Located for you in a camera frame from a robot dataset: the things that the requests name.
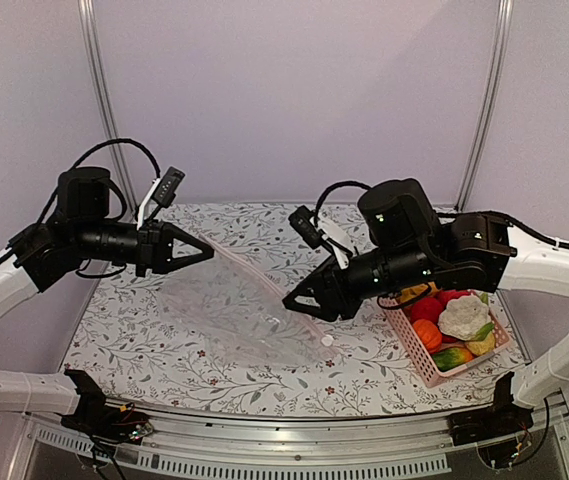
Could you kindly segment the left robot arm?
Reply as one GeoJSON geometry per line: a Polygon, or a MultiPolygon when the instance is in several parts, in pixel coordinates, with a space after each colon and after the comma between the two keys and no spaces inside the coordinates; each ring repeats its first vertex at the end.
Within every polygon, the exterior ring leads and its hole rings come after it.
{"type": "MultiPolygon", "coordinates": [[[[38,219],[11,238],[0,252],[0,319],[16,306],[45,292],[66,274],[84,277],[81,266],[105,261],[122,273],[133,266],[138,277],[147,272],[168,274],[211,259],[213,248],[177,226],[159,221],[143,206],[125,223],[110,214],[110,199],[119,187],[103,167],[86,167],[94,153],[115,145],[140,150],[152,167],[159,166],[150,150],[130,138],[101,142],[85,152],[58,178],[38,219]]],[[[84,371],[38,375],[0,371],[1,412],[50,412],[61,423],[87,434],[132,423],[128,408],[106,404],[106,396],[84,371]]]]}

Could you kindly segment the yellow toy lemon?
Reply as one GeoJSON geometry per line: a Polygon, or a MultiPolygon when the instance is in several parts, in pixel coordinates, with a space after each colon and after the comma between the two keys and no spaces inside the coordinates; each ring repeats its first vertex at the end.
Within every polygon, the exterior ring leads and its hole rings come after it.
{"type": "Polygon", "coordinates": [[[414,298],[434,297],[439,293],[440,289],[434,282],[427,284],[415,285],[410,288],[410,292],[414,298]]]}

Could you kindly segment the clear zip top bag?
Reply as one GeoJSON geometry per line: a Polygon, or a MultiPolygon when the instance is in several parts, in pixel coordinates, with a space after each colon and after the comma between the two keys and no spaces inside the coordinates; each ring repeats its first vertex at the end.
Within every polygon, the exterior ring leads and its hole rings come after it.
{"type": "Polygon", "coordinates": [[[201,335],[205,349],[239,365],[300,366],[339,356],[333,338],[307,315],[284,308],[284,290],[227,247],[164,278],[156,293],[163,321],[201,335]]]}

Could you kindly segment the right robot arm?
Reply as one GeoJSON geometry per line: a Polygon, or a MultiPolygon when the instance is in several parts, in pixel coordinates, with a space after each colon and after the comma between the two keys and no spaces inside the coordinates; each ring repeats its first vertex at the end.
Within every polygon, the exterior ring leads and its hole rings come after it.
{"type": "MultiPolygon", "coordinates": [[[[569,242],[551,239],[501,212],[438,214],[415,179],[364,185],[357,208],[374,248],[356,254],[320,211],[298,207],[289,217],[312,247],[330,252],[283,299],[295,312],[333,322],[351,319],[362,302],[416,285],[440,289],[525,290],[569,298],[569,242]]],[[[539,359],[498,381],[481,427],[501,436],[569,383],[569,333],[539,359]]]]}

